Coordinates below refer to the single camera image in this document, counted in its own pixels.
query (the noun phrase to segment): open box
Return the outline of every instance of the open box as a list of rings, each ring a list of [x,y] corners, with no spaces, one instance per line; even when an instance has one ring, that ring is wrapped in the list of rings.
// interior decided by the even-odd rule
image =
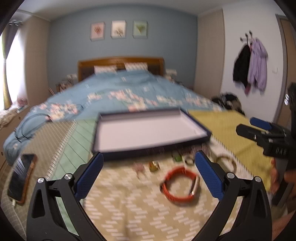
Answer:
[[[206,142],[211,132],[179,108],[99,114],[92,152],[119,160]]]

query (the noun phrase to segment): backpack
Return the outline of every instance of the backpack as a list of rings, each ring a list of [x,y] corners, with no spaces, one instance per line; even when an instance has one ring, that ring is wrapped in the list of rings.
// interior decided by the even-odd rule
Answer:
[[[231,93],[220,94],[219,96],[213,97],[212,101],[227,110],[236,110],[245,116],[245,113],[242,110],[242,104],[236,95]]]

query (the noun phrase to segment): plant artwork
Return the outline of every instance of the plant artwork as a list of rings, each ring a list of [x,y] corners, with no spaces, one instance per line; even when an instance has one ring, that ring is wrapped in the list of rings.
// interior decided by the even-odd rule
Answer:
[[[144,20],[134,20],[133,37],[135,39],[146,39],[148,37],[148,22]]]
[[[126,21],[112,21],[111,23],[111,38],[123,39],[126,37]]]
[[[91,41],[103,40],[105,38],[105,23],[92,23],[91,24]]]

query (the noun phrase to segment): door frame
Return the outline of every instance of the door frame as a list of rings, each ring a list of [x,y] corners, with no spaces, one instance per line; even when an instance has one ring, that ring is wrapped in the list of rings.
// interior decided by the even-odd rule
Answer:
[[[273,123],[277,123],[277,121],[279,119],[279,115],[281,113],[281,107],[282,107],[282,104],[284,102],[284,97],[285,97],[285,94],[286,94],[287,74],[288,74],[287,73],[288,72],[288,68],[287,68],[287,60],[288,60],[287,59],[287,46],[286,46],[286,39],[285,39],[283,26],[281,24],[281,19],[288,20],[288,18],[286,16],[276,14],[276,19],[277,19],[277,22],[279,24],[279,31],[281,33],[281,42],[282,42],[282,45],[283,45],[284,66],[283,66],[283,81],[281,83],[281,92],[280,92],[280,96],[279,96],[278,106],[276,108],[276,113],[274,115]]]

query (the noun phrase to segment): blue floral bedspread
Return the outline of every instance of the blue floral bedspread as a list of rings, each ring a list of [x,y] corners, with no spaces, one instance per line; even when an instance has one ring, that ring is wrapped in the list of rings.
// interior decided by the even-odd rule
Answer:
[[[34,106],[4,143],[12,165],[34,132],[45,121],[96,118],[98,113],[181,107],[220,110],[209,99],[148,71],[118,71],[92,75],[74,87]]]

